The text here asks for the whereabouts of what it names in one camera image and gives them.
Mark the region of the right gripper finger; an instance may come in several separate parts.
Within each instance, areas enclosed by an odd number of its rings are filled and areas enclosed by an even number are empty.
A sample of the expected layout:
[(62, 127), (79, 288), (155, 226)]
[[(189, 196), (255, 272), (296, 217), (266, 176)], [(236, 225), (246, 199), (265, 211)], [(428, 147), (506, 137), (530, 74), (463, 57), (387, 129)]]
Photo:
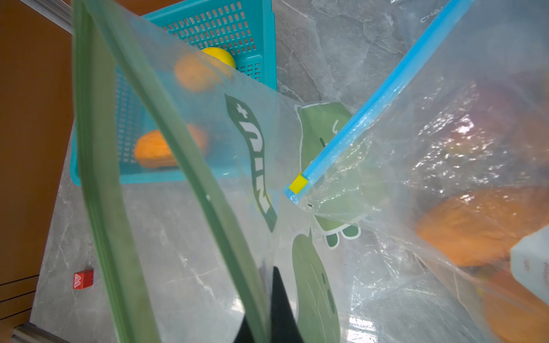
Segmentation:
[(271, 342), (304, 342), (293, 317), (278, 267), (273, 270), (270, 324)]

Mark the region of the orange mango later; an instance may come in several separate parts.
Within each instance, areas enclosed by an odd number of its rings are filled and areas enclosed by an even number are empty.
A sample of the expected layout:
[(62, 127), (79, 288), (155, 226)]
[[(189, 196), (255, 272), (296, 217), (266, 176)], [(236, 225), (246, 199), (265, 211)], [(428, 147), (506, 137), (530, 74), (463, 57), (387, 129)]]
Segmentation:
[(501, 187), (445, 200), (415, 231), (456, 266), (474, 267), (509, 258), (522, 238), (547, 225), (547, 187)]

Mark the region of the clear bags stack green print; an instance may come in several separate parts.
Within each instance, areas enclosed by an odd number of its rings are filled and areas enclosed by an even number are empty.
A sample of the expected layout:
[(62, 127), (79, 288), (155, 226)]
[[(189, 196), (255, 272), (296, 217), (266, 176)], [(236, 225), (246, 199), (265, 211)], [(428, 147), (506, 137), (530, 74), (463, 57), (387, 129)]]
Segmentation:
[[(265, 168), (270, 181), (266, 192), (242, 192), (217, 183), (197, 187), (186, 180), (239, 294), (244, 325), (256, 342), (269, 342), (271, 337), (275, 266), (267, 261), (268, 250), (280, 230), (298, 220), (296, 214), (277, 209), (277, 200), (286, 195), (282, 182), (292, 168), (301, 166), (304, 144), (328, 142), (350, 120), (340, 103), (301, 105), (278, 95), (272, 135), (275, 165)], [(160, 341), (121, 184), (101, 176), (91, 177), (81, 187), (118, 340)], [(311, 219), (305, 233), (290, 237), (297, 287), (297, 307), (292, 312), (304, 342), (339, 342), (340, 315), (314, 244), (313, 234), (319, 229), (319, 222)]]

